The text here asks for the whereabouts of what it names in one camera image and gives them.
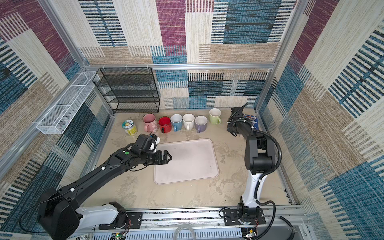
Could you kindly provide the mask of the pink ghost pattern mug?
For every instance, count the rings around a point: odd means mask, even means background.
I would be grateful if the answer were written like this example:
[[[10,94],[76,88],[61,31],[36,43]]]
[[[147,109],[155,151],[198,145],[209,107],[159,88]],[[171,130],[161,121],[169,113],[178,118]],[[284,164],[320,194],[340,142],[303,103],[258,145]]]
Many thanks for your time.
[[[145,132],[155,133],[158,131],[159,126],[154,114],[146,114],[143,116],[143,122],[145,124]]]

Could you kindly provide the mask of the blue mug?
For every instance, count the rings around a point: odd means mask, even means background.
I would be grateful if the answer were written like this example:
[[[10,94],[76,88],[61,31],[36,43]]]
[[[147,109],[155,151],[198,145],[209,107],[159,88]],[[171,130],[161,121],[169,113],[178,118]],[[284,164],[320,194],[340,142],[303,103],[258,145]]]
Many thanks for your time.
[[[180,131],[183,127],[183,116],[180,114],[174,114],[171,116],[171,123],[174,131]]]

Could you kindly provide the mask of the purple mug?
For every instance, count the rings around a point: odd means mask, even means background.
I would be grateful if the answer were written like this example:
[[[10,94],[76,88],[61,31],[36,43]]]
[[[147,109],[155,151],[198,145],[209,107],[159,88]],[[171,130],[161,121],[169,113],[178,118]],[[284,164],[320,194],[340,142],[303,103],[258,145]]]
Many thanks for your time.
[[[207,129],[208,119],[205,116],[197,116],[195,118],[195,127],[197,133],[202,133]]]

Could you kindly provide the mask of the red mug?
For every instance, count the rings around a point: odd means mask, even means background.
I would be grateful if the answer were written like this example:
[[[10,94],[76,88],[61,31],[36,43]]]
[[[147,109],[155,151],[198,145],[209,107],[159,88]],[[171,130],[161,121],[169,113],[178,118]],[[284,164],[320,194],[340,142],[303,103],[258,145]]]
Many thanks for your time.
[[[161,117],[158,120],[159,129],[163,134],[169,133],[172,130],[172,122],[169,117]]]

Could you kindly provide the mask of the white mug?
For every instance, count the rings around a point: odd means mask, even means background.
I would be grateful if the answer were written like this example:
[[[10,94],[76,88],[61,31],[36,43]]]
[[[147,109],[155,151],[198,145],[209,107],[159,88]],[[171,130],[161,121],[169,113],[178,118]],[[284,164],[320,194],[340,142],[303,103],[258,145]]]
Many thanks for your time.
[[[193,114],[185,114],[183,116],[183,123],[188,131],[192,130],[195,125],[195,116]]]

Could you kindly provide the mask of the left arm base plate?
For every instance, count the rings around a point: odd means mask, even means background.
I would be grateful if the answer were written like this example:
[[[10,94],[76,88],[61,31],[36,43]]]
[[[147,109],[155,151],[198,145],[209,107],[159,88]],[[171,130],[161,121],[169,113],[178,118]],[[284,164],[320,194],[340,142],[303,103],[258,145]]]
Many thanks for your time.
[[[126,212],[126,225],[123,229],[140,229],[143,219],[143,212]]]

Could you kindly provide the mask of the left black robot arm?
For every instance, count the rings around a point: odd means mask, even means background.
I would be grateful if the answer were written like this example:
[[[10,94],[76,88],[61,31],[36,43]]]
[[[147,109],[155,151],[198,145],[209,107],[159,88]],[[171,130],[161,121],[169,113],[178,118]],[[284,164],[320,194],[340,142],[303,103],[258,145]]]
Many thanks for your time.
[[[59,190],[50,188],[39,201],[38,222],[54,240],[65,240],[78,230],[97,225],[115,229],[128,226],[126,210],[117,202],[83,208],[81,205],[92,194],[115,177],[142,164],[166,165],[172,160],[167,150],[157,150],[158,136],[138,136],[135,143],[118,149],[99,167]]]

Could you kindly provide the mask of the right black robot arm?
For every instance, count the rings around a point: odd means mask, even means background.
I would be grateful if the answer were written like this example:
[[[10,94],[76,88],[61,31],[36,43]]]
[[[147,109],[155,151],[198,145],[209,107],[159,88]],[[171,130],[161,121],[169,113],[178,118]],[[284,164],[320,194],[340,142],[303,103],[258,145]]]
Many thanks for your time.
[[[244,115],[244,108],[231,108],[227,131],[233,136],[242,135],[246,140],[244,162],[249,171],[246,190],[238,204],[238,218],[242,224],[265,223],[262,209],[267,203],[260,202],[267,176],[278,169],[282,161],[281,147],[270,134],[259,130]]]

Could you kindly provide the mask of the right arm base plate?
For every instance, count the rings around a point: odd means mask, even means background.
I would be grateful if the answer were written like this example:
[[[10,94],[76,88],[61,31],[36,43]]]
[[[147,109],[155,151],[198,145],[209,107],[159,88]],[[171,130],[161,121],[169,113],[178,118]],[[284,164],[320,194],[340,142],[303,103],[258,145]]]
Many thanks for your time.
[[[225,226],[266,224],[263,209],[260,207],[246,207],[242,210],[222,208],[219,211],[219,216],[224,219]]]

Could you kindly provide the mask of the light green mug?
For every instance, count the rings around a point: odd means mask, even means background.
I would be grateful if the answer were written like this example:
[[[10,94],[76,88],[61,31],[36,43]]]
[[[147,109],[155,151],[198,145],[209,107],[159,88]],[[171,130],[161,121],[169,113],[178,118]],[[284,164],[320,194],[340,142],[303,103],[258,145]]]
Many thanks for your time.
[[[219,109],[210,109],[209,114],[210,114],[210,116],[209,116],[210,123],[212,125],[217,125],[217,124],[220,124],[222,122],[221,118],[220,118],[220,116],[222,114],[221,110],[219,110]]]

